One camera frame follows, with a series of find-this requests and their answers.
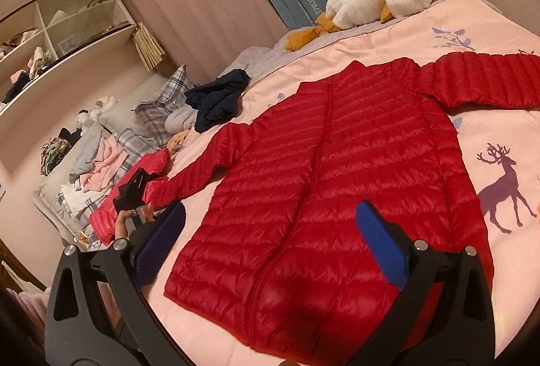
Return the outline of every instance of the human hand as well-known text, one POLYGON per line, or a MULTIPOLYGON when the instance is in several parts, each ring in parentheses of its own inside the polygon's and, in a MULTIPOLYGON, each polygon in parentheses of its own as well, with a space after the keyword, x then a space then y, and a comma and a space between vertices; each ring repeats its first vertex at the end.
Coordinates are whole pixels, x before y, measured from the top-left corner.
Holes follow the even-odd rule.
MULTIPOLYGON (((118 212, 118 217, 116 218, 116 223, 114 225, 114 238, 126 238, 128 239, 128 229, 126 228, 126 220, 133 215, 135 215, 134 210, 121 210, 118 212)), ((141 208, 141 213, 144 216, 144 219, 147 222, 155 221, 154 218, 154 207, 152 204, 149 204, 148 206, 141 208)))

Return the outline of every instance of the pink towel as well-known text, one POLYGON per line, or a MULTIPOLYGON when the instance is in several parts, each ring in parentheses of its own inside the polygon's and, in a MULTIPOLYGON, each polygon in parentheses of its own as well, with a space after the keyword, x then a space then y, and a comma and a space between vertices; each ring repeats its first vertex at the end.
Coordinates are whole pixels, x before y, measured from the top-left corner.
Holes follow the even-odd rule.
POLYGON ((114 136, 105 138, 102 135, 92 169, 80 176, 81 187, 87 191, 107 189, 127 156, 128 153, 118 146, 114 136))
POLYGON ((45 338, 45 318, 47 318, 47 307, 49 305, 51 289, 47 288, 43 293, 15 293, 9 288, 6 291, 24 310, 33 327, 36 329, 39 342, 43 345, 45 338))

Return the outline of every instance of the pillow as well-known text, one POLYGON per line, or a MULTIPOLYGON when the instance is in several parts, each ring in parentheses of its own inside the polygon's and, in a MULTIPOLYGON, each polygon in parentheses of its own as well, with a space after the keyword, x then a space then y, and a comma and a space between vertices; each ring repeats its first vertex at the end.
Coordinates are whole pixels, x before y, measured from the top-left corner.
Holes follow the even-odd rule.
POLYGON ((131 128, 126 128, 120 136, 118 136, 118 145, 129 155, 114 176, 115 185, 128 173, 131 167, 135 165, 142 156, 146 153, 154 153, 158 150, 153 143, 138 136, 131 128))
POLYGON ((135 120, 132 111, 137 104, 148 101, 167 83, 167 78, 159 74, 152 75, 132 93, 113 105, 98 117, 99 123, 115 136, 119 136, 126 128, 133 127, 135 120))
POLYGON ((103 130, 103 127, 98 123, 94 123, 85 135, 77 142, 69 153, 62 159, 60 164, 52 170, 52 172, 43 179, 42 183, 36 190, 38 197, 43 200, 45 205, 55 214, 60 221, 72 233, 76 234, 86 227, 85 222, 80 222, 76 218, 72 218, 58 202, 58 194, 60 193, 60 185, 69 183, 69 176, 73 170, 75 161, 84 151, 86 143, 90 141, 94 135, 98 135, 103 130))
POLYGON ((186 73, 186 66, 180 67, 161 89, 155 100, 137 105, 133 129, 136 134, 164 147, 172 135, 165 129, 169 115, 186 105, 184 92, 193 88, 186 73))

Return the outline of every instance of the leaf print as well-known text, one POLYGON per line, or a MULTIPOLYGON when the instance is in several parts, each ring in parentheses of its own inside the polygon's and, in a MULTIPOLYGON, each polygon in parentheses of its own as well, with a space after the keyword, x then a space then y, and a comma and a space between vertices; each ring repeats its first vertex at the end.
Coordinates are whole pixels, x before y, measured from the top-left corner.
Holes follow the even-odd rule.
POLYGON ((462 117, 457 117, 455 118, 453 121, 452 121, 452 124, 454 124, 454 127, 456 128, 456 130, 461 127, 461 124, 463 123, 463 118, 462 117))

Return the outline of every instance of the gray blanket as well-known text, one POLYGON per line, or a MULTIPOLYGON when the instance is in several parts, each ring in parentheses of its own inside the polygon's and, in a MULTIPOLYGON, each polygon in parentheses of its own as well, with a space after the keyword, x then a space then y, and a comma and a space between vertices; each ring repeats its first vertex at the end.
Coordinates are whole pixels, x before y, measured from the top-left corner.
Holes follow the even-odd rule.
POLYGON ((80 141, 84 142, 84 149, 80 153, 80 156, 75 160, 73 170, 69 175, 70 183, 75 183, 75 180, 77 180, 81 174, 87 173, 92 169, 93 161, 98 152, 101 136, 102 133, 100 131, 90 135, 90 138, 83 137, 80 141))

